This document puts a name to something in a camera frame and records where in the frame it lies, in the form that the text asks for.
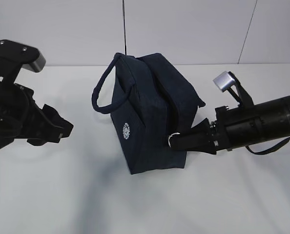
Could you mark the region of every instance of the white emblem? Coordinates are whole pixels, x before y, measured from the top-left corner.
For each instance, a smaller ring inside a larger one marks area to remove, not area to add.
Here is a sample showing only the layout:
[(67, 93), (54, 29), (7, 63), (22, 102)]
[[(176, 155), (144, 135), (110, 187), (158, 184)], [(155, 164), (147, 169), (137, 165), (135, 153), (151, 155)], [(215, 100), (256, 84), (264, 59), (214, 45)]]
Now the white emblem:
[(130, 127), (129, 127), (129, 125), (127, 123), (124, 124), (123, 134), (124, 134), (124, 138), (126, 140), (128, 140), (129, 136), (130, 136)]

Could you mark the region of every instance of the bag handle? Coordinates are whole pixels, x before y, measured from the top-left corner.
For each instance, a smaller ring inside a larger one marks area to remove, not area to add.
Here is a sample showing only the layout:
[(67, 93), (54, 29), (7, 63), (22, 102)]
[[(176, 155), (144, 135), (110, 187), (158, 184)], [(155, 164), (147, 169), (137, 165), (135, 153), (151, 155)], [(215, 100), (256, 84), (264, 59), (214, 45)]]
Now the bag handle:
[(112, 62), (110, 63), (110, 65), (107, 67), (106, 71), (103, 73), (101, 79), (98, 81), (96, 87), (93, 90), (92, 93), (92, 106), (94, 108), (95, 111), (100, 112), (102, 114), (109, 114), (114, 112), (115, 110), (117, 110), (122, 104), (125, 103), (125, 101), (128, 99), (130, 92), (132, 90), (133, 85), (135, 84), (134, 82), (132, 82), (130, 84), (130, 86), (127, 88), (127, 92), (125, 93), (125, 95), (118, 101), (107, 105), (107, 106), (98, 106), (97, 105), (97, 99), (99, 97), (100, 91), (102, 89), (102, 86), (107, 78), (107, 76), (109, 75), (109, 73), (111, 72), (111, 70), (113, 69), (113, 67), (116, 65), (117, 61), (119, 60), (119, 58), (122, 56), (122, 54), (116, 54), (114, 59), (112, 60)]

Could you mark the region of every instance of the robotic arm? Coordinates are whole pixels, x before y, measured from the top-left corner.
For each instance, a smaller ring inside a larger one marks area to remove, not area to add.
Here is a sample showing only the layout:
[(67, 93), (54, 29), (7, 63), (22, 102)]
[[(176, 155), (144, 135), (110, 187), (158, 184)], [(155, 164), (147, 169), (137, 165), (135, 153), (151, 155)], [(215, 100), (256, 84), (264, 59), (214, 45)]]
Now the robotic arm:
[(40, 109), (33, 100), (34, 91), (14, 83), (21, 68), (37, 73), (44, 66), (45, 58), (37, 48), (0, 40), (0, 149), (16, 138), (41, 146), (69, 137), (71, 123), (53, 107)]
[[(252, 98), (242, 87), (232, 72), (223, 72), (214, 83), (222, 91), (228, 91), (239, 103), (229, 110), (227, 106), (215, 109), (217, 120), (209, 123), (206, 118), (201, 123), (183, 133), (169, 137), (173, 150), (199, 151), (216, 154), (246, 147), (251, 153), (265, 155), (277, 151), (290, 140), (290, 96), (254, 105)], [(232, 90), (235, 85), (237, 94)], [(273, 139), (288, 137), (272, 148), (253, 152), (249, 146)]]

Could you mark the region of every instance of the white surface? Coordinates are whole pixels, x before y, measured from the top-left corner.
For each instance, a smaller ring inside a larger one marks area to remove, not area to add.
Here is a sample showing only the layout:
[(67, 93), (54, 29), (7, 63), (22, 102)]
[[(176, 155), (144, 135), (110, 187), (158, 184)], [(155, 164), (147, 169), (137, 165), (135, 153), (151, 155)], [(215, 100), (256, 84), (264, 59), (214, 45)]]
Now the white surface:
[(259, 0), (241, 63), (290, 63), (290, 0)]
[[(255, 103), (290, 95), (290, 64), (179, 66), (207, 103), (236, 102), (212, 80), (233, 71)], [(24, 140), (0, 150), (0, 234), (290, 234), (290, 143), (268, 156), (246, 149), (189, 153), (185, 169), (130, 175), (109, 115), (93, 111), (91, 91), (105, 67), (21, 71), (75, 127), (60, 144)], [(113, 75), (99, 104), (108, 104)], [(254, 147), (259, 150), (269, 144)]]
[(173, 64), (237, 63), (255, 0), (125, 0), (128, 53)]
[(120, 0), (0, 0), (0, 38), (37, 47), (47, 65), (106, 65), (124, 51)]

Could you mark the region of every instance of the fabric bag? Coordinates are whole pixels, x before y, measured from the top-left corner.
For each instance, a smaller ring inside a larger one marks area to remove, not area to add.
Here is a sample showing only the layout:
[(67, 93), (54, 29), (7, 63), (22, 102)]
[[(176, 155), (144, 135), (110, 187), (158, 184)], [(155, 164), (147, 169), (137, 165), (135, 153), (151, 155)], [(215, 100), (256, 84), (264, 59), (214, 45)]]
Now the fabric bag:
[[(99, 107), (102, 85), (116, 67), (110, 105)], [(95, 111), (109, 114), (131, 174), (184, 168), (186, 152), (170, 149), (168, 136), (190, 129), (205, 103), (161, 54), (141, 58), (116, 53), (92, 94)]]

